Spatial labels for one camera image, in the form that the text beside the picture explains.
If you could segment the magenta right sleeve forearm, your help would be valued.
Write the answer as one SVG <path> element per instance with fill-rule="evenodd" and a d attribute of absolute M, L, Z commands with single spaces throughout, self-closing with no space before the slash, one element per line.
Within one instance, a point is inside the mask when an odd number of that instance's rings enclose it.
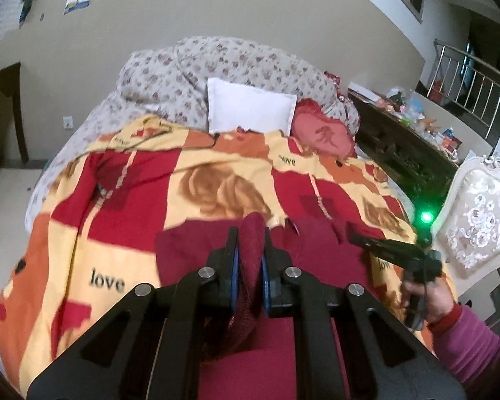
<path fill-rule="evenodd" d="M 469 307 L 456 303 L 428 329 L 435 355 L 468 395 L 500 387 L 500 335 Z"/>

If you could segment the person's right hand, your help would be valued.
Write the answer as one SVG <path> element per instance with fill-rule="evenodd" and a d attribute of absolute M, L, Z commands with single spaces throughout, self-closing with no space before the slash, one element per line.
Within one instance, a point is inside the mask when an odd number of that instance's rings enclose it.
<path fill-rule="evenodd" d="M 401 305 L 408 309 L 413 297 L 424 298 L 424 320 L 430 324 L 441 321 L 458 305 L 446 280 L 441 277 L 427 284 L 419 284 L 405 278 L 402 280 L 401 293 Z"/>

